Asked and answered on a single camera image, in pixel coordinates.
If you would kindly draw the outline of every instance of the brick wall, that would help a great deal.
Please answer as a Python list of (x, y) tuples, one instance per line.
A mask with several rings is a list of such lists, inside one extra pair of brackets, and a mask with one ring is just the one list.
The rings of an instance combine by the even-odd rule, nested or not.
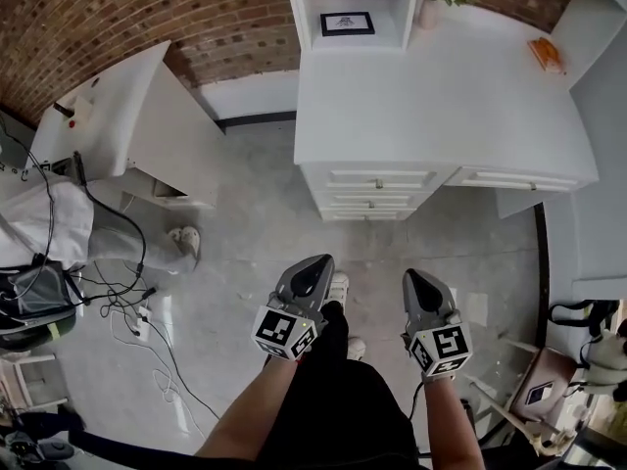
[[(551, 30), (569, 0), (479, 0)], [(38, 123), (98, 71), (170, 39), (166, 63), (188, 87), (294, 70), (288, 0), (0, 0), (0, 104)]]

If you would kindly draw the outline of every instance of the flower vase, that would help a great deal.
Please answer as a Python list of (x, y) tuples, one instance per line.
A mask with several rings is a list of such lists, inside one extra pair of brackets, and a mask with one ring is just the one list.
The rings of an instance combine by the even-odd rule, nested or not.
[(438, 23), (440, 14), (440, 2), (437, 0), (424, 0), (418, 15), (418, 24), (423, 29), (433, 29)]

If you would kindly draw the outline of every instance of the forearm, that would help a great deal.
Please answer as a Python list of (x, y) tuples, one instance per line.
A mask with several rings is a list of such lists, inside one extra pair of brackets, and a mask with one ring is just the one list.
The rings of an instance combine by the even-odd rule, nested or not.
[(453, 380), (427, 383), (424, 394), (434, 470), (483, 470), (481, 450)]
[(257, 459), (292, 383), (296, 367), (296, 362), (271, 359), (226, 410), (196, 455)]

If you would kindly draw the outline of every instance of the gray floor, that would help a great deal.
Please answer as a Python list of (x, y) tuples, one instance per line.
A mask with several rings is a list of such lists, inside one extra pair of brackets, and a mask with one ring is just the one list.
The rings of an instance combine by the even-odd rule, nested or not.
[[(203, 235), (194, 273), (146, 273), (160, 288), (150, 301), (154, 319), (165, 322), (180, 371), (199, 398), (223, 413), (257, 374), (265, 357), (249, 336), (259, 305), (290, 263), (322, 252), (349, 274), (351, 333), (365, 339), (365, 360), (383, 375), (404, 411), (410, 411), (419, 380), (417, 364), (399, 338), (405, 326), (401, 278), (411, 266), (456, 289), (475, 350), (464, 372), (506, 398), (529, 357), (499, 344), (498, 336), (530, 341), (535, 332), (538, 252), (531, 211), (499, 220), (493, 191), (445, 187), (404, 222), (323, 223), (292, 165), (293, 123), (230, 129), (225, 146), (230, 167), (217, 211), (183, 219), (139, 202), (130, 209), (149, 229), (193, 221)], [(118, 261), (100, 267), (110, 281), (132, 278)], [(130, 444), (194, 451), (203, 437), (185, 407), (177, 400), (165, 403), (153, 380), (153, 370), (164, 367), (150, 351), (116, 342), (112, 322), (100, 317), (98, 306), (86, 308), (76, 328), (54, 345), (88, 429)], [(119, 314), (113, 329), (134, 341)], [(150, 344), (167, 356), (155, 334)], [(167, 380), (156, 374), (164, 387)], [(460, 394), (483, 410), (468, 381), (460, 375), (456, 381)], [(214, 417), (184, 392), (183, 397), (209, 433)], [(414, 427), (422, 449), (428, 447), (425, 420), (420, 398)], [(480, 435), (488, 420), (482, 423)], [(99, 468), (96, 459), (82, 456), (73, 467)]]

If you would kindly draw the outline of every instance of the framed picture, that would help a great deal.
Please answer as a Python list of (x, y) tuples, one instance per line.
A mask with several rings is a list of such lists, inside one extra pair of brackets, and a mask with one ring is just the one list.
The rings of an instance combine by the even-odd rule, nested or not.
[(373, 35), (374, 26), (368, 12), (320, 14), (322, 36)]

